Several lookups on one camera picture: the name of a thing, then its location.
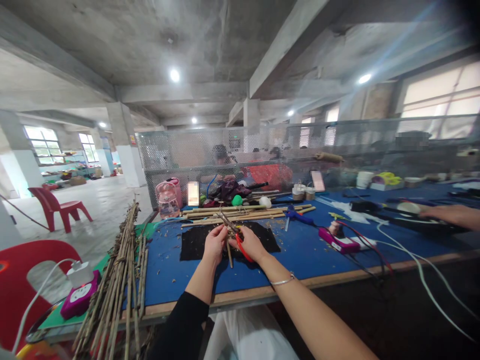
bracelet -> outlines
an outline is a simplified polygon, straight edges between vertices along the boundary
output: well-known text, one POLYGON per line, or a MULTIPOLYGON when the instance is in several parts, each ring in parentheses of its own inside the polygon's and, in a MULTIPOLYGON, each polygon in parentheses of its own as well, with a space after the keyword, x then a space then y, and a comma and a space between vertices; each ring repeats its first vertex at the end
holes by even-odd
POLYGON ((292 271, 290 271, 290 278, 288 280, 283 280, 283 281, 278 281, 278 282, 273 282, 270 281, 270 284, 272 285, 282 285, 291 282, 293 279, 295 279, 295 275, 292 271))

blue tablecloth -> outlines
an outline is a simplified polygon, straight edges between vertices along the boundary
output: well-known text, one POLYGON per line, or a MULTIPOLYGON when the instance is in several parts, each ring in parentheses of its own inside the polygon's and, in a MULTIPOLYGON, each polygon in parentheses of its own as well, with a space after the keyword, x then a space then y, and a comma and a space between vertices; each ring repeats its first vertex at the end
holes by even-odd
MULTIPOLYGON (((408 197, 425 199, 439 199, 447 197, 448 191, 453 191, 451 185, 425 184, 416 189, 400 189, 391 191, 359 190, 359 195, 369 194, 366 200, 384 203, 387 198, 408 197)), ((329 198, 341 202, 355 199, 342 197, 341 192, 331 193, 329 198)), ((333 218, 328 214, 334 212, 342 214, 340 210, 333 209, 317 201, 306 202, 316 207, 305 216, 313 218, 319 226, 329 226, 333 218)), ((276 237, 281 252, 274 256, 298 279, 307 279, 317 276, 338 274, 358 270, 352 263, 335 250, 329 248, 327 243, 319 238, 318 230, 312 226, 298 221, 290 221, 288 232, 281 227, 285 226, 286 218, 258 220, 262 225, 269 223, 276 237)), ((373 240, 391 243, 391 241, 377 231, 377 224, 361 224, 352 222, 351 226, 364 236, 373 240)), ((180 261, 183 232, 189 227, 181 228, 180 223, 161 225, 157 228, 149 244, 148 269, 146 274, 145 305, 155 305, 176 301, 185 290, 190 277, 194 273, 199 260, 180 261)), ((471 249, 460 241, 451 237, 427 238, 396 225, 383 226, 383 231, 402 243, 407 249, 423 257, 455 253, 471 249)), ((378 249, 390 263, 410 260, 408 254, 384 244, 378 244, 378 249)), ((379 259, 372 250, 363 251, 357 259, 365 267, 379 265, 379 259)), ((223 260, 218 266, 215 275, 215 293, 226 293, 244 289, 257 288, 269 285, 264 273, 256 265, 247 265, 243 262, 233 261, 233 269, 228 260, 223 260)))

white pants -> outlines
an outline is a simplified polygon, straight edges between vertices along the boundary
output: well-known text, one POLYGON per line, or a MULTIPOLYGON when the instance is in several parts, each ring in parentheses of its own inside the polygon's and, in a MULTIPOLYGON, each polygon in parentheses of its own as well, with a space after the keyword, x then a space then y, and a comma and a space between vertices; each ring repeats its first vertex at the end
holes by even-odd
POLYGON ((220 312, 204 360, 297 360, 266 305, 220 312))

workbench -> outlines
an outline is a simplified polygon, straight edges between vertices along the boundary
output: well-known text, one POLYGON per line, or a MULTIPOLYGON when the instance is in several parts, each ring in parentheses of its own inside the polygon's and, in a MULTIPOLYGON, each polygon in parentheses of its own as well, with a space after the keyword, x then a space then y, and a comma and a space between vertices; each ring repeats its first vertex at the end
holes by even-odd
MULTIPOLYGON (((414 189, 378 191, 372 189, 354 190, 356 194, 370 195, 365 200, 385 203, 387 198, 446 198, 447 192, 455 191, 451 185, 424 184, 414 189)), ((354 198, 342 197, 342 192, 327 195, 330 199, 348 203, 354 198)), ((328 227, 333 220, 329 212, 343 215, 341 210, 334 209, 317 201, 306 201, 316 210, 305 216, 314 219, 318 226, 328 227)), ((369 275, 348 258, 331 248, 319 238, 318 230, 299 221, 291 220, 288 232, 285 231, 286 218, 255 220, 265 227, 271 228, 281 252, 273 255, 307 287, 314 289, 329 285, 352 282, 369 277, 369 275)), ((377 229, 376 223, 363 224, 349 222, 355 230, 372 240, 392 243, 377 229)), ((137 226, 140 232, 143 225, 137 226)), ((151 238, 148 255, 148 267, 145 287, 145 316, 140 325, 148 326, 164 322, 176 304, 176 300, 185 290, 199 260, 180 261, 183 232, 191 227, 181 228, 181 223, 158 224, 146 226, 145 234, 151 238)), ((476 258, 480 255, 480 246, 466 244, 451 236, 433 238, 396 225, 382 226, 382 230, 403 244, 409 251, 428 258, 436 264, 476 258)), ((398 271, 416 267, 415 262, 405 252, 379 243, 377 248, 383 253, 392 267, 398 271)), ((379 274, 380 264, 377 254, 363 251, 356 259, 371 272, 379 274)), ((233 261, 233 269, 228 260, 218 266, 213 287, 214 301, 210 312, 228 311, 243 307, 264 304, 277 300, 270 283, 256 264, 233 261)), ((41 325, 37 335, 51 343, 72 339, 80 328, 82 317, 63 321, 55 312, 41 325)))

pink plug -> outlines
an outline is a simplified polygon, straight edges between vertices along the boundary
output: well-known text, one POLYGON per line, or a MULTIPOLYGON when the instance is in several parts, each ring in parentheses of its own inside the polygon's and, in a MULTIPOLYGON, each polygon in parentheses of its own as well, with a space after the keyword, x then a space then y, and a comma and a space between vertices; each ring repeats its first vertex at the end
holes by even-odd
POLYGON ((339 232, 340 229, 340 224, 336 221, 332 221, 328 230, 333 236, 337 236, 337 233, 339 232))

